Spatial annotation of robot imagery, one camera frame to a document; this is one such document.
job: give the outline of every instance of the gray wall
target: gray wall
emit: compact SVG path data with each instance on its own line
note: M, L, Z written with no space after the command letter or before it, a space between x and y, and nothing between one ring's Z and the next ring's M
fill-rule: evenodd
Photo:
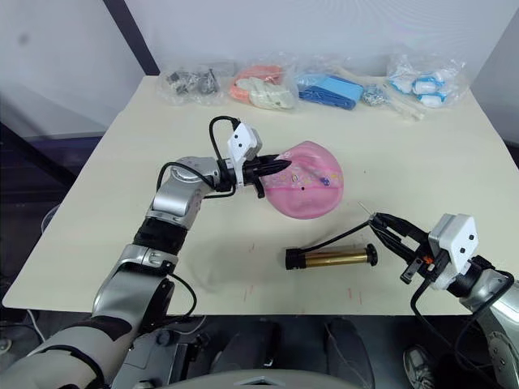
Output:
M159 66L180 57L244 59L290 51L339 53L353 62L360 59L364 70L373 74L384 71L382 54L404 44L455 53L467 61L472 79L519 6L517 0L127 0L127 4ZM507 35L517 36L517 17L514 24L515 32ZM516 57L510 59L508 52L513 50ZM505 138L515 139L517 132L500 124L498 112L514 96L517 102L511 86L517 85L517 47L512 38L494 56L486 66L490 74L486 71L478 78L478 98ZM493 73L506 77L494 82ZM142 76L101 0L1 0L0 115L22 136L102 134ZM512 108L506 109L511 112L508 122L513 119Z
M472 92L501 137L519 145L519 11L479 72Z

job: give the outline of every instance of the plastic bag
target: plastic bag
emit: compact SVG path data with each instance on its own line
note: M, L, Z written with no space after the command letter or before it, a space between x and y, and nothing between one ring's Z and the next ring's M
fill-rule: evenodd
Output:
M335 70L341 63L336 56L300 58L295 81L302 100L343 109L353 109L362 95L362 86L340 77Z
M356 75L343 66L336 66L335 72L364 87L362 102L371 107L386 106L398 112L403 118L420 121L425 117L425 108L410 96L397 92L385 82L385 77Z
M439 108L456 103L466 93L469 83L464 68L464 62L435 54L394 54L388 64L388 82L426 107Z
M169 66L158 77L157 94L171 105L222 105L225 81L235 74L235 69L232 62Z
M297 88L292 66L286 58L250 62L233 79L229 94L235 100L262 109L293 109Z

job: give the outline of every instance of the black cable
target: black cable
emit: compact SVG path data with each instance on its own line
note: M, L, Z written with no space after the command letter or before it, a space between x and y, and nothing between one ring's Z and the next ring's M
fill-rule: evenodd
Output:
M214 153L217 155L218 166L222 170L224 179L227 180L228 182L231 182L231 191L228 193L225 193L225 194L213 194L210 196L205 196L206 199L221 199L223 197L230 197L236 193L236 185L233 183L233 180L229 174L229 170L227 169L225 161L221 157L220 150L218 149L217 141L215 140L215 137L214 137L214 125L216 122L219 122L220 120L228 120L229 122L231 122L231 124L233 126L233 130L235 130L236 127L238 127L238 125L240 124L240 121L237 118L223 115L223 116L216 116L209 123L209 138L211 139L212 149L214 150Z
M164 178L164 173L167 168L170 166L178 166L179 168L185 169L188 172L193 173L196 177L202 180L206 185L208 185L211 189L215 189L212 182L210 182L202 173L194 170L192 167L182 164L180 162L168 162L162 166L161 171L159 172L159 177L157 178L157 191L161 188L162 179Z
M461 329L460 334L457 336L456 341L454 342L454 357L456 358L457 363L461 366L463 366L463 354L461 354L460 351L461 339L463 338L463 336L465 336L465 333L476 322L476 320L478 320L483 314L485 314L485 312L487 312L496 301L502 298L502 296L510 290L510 288L513 286L513 283L515 282L515 279L513 278L513 275L511 273L501 270L496 271L502 274L503 276L507 277L506 282L503 284L503 286L501 286L500 290L494 294L494 296L486 300L483 304L481 304L479 308L476 309L475 312L472 313L469 321L465 323L465 326Z
M332 239L328 239L326 242L320 243L319 245L307 247L306 249L300 249L301 250L300 252L307 253L308 251L318 250L322 247L325 247L331 243L338 241L339 239L342 239L343 237L347 237L348 235L351 235L352 233L356 233L357 231L359 231L360 229L363 229L366 226L368 226L367 221L365 221L362 224L359 224L357 227L352 228L350 231L346 231L345 233L337 235L336 237L333 237Z
M193 304L191 305L191 308L180 319L182 321L183 319L188 318L189 316L191 316L191 314L193 313L193 311L196 308L196 303L198 302L198 299L196 298L196 293L193 290L193 288L185 280L183 280L182 278L180 278L176 274L172 274L171 276L174 279L176 279L178 282L180 282L182 285L184 285L186 287L187 291L191 294L191 297L193 297Z
M42 344L40 336L38 335L38 333L36 332L34 327L29 326L28 324L0 324L0 329L2 329L2 328L10 328L10 327L25 327L25 328L28 328L29 330L34 332L34 335L36 335L36 338L38 339L38 344Z
M220 150L218 149L217 141L214 137L214 124L216 122L219 122L220 120L228 120L232 123L233 129L239 125L240 121L237 118L232 118L231 116L217 116L213 118L209 123L209 138L211 139L212 148L214 149L215 154L217 155L217 161L218 161L218 167L222 170L222 173L224 175L224 179L228 180L228 182L232 182L231 176L229 174L229 170L225 166L225 161L221 157ZM157 179L157 191L161 188L162 180L164 178L164 173L167 168L170 166L178 166L179 168L183 168L187 170L188 172L193 173L196 177L200 178L205 184L207 184L210 188L215 190L215 186L206 178L204 177L200 172L194 170L193 168L182 164L180 162L168 162L167 164L164 164L162 166L161 171L159 172L159 177ZM211 194L208 196L205 196L205 199L221 199L224 197L230 197L236 193L236 185L231 183L231 191L224 194Z
M209 196L205 196L204 199L221 199L223 197L230 197L236 193L236 185L232 184L230 192L224 194L211 194Z
M431 284L431 280L426 278L423 280L423 282L420 284L420 286L416 289L413 296L411 297L411 310L414 312L418 320L433 334L435 334L440 340L442 340L448 348L454 350L453 344L447 340L441 333L426 319L423 317L423 315L418 310L416 303L418 302L418 299L423 295L425 290L429 287ZM463 354L459 353L459 358L462 361L461 367L463 368L464 365L468 365L479 377L481 377L488 385L491 387L494 387L495 389L503 389L501 385L499 385L497 382L495 382L492 378L490 378L488 375L483 373L480 366L476 366L470 359Z
M202 326L207 321L207 318L208 318L207 315L202 316L200 321L198 321L198 323L194 327L192 327L191 329L188 329L187 331L181 331L180 329L171 328L171 327L168 327L168 329L170 329L170 330L172 330L174 332L177 332L179 335L185 335L185 336L193 335L193 334L195 334L196 332L198 332L199 330L202 329Z

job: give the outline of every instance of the white table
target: white table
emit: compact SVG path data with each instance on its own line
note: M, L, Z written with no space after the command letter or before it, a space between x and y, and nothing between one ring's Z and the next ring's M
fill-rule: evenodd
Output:
M284 248L321 241L364 221L358 201L425 230L445 212L473 215L478 252L519 275L519 261L511 256L519 232L519 173L471 93L455 108L413 123L365 105L349 112L302 103L295 113L234 102L170 107L155 96L154 83L153 77L143 79L106 132L4 298L6 306L90 311L144 219L159 168L182 156L212 156L208 123L220 114L252 124L264 142L262 154L303 140L323 145L343 168L345 196L315 220L283 216L258 200L252 187L232 199L205 201L177 268L198 295L197 314L410 314L419 277L403 284L404 262L368 229L340 243L375 243L376 267L284 269ZM229 130L217 136L225 146ZM169 313L181 314L190 304L178 285ZM446 292L429 290L419 305L425 314L467 313Z

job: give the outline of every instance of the pink silicone pad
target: pink silicone pad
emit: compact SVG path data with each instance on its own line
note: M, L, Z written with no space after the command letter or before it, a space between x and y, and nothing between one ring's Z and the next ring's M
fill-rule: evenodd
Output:
M291 160L285 170L261 181L268 201L281 213L296 219L313 219L341 202L344 180L335 157L317 143L306 141L280 154Z

